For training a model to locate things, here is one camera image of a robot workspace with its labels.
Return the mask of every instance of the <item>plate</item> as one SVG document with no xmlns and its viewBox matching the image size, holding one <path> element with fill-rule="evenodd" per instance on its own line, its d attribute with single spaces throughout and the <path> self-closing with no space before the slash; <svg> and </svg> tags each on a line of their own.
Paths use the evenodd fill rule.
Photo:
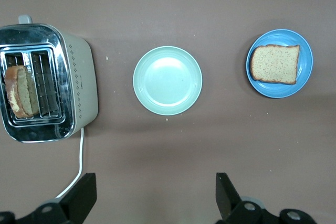
<svg viewBox="0 0 336 224">
<path fill-rule="evenodd" d="M 275 44 L 281 46 L 300 45 L 296 84 L 266 83 L 256 81 L 250 73 L 250 59 L 258 46 Z M 287 29 L 269 31 L 260 36 L 251 46 L 246 60 L 247 77 L 252 86 L 261 94 L 271 98 L 284 98 L 298 92 L 308 81 L 313 68 L 313 54 L 308 42 L 297 32 Z"/>
<path fill-rule="evenodd" d="M 133 87 L 136 97 L 148 110 L 159 115 L 176 115 L 189 109 L 202 89 L 197 61 L 185 50 L 157 47 L 138 62 Z"/>
</svg>

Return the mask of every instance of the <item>toaster power cord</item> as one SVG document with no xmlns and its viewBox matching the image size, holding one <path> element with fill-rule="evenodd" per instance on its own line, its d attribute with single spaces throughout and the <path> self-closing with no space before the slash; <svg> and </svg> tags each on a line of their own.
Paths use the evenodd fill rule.
<svg viewBox="0 0 336 224">
<path fill-rule="evenodd" d="M 67 188 L 63 190 L 56 198 L 62 197 L 79 179 L 80 175 L 83 171 L 83 143 L 84 143 L 84 127 L 80 130 L 80 144 L 79 144 L 79 171 L 77 176 L 73 179 L 73 181 L 68 185 Z"/>
</svg>

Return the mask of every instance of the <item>gray tabletop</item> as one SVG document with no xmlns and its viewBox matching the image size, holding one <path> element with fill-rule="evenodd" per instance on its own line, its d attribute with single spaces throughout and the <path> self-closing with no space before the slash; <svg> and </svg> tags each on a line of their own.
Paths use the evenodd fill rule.
<svg viewBox="0 0 336 224">
<path fill-rule="evenodd" d="M 0 26 L 20 14 L 92 49 L 99 114 L 85 128 L 84 172 L 96 173 L 98 200 L 85 223 L 214 223 L 216 172 L 272 214 L 336 223 L 336 0 L 0 0 Z M 299 92 L 270 99 L 245 63 L 278 28 L 304 36 L 314 67 Z M 143 107 L 132 85 L 140 58 L 165 45 L 203 74 L 196 103 L 169 117 Z M 24 216 L 75 177 L 79 133 L 41 144 L 0 134 L 0 211 Z"/>
</svg>

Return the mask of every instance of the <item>kitchen appliance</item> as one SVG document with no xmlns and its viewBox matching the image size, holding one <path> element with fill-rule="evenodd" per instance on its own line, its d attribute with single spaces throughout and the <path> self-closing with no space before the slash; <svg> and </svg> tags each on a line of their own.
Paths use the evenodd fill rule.
<svg viewBox="0 0 336 224">
<path fill-rule="evenodd" d="M 98 114 L 91 49 L 82 38 L 27 15 L 19 24 L 0 28 L 0 109 L 8 134 L 20 142 L 62 140 Z M 7 68 L 25 65 L 35 83 L 39 114 L 17 118 L 5 89 Z"/>
</svg>

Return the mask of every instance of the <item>metal grate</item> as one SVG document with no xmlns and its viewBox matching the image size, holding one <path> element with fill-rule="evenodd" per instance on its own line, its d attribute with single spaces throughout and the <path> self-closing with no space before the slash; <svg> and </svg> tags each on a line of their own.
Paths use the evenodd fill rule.
<svg viewBox="0 0 336 224">
<path fill-rule="evenodd" d="M 51 48 L 2 51 L 1 61 L 4 69 L 3 75 L 9 67 L 25 65 L 35 83 L 40 112 L 33 118 L 19 119 L 10 110 L 15 124 L 21 125 L 28 123 L 28 121 L 30 123 L 47 123 L 50 122 L 49 119 L 61 119 L 62 112 Z"/>
</svg>

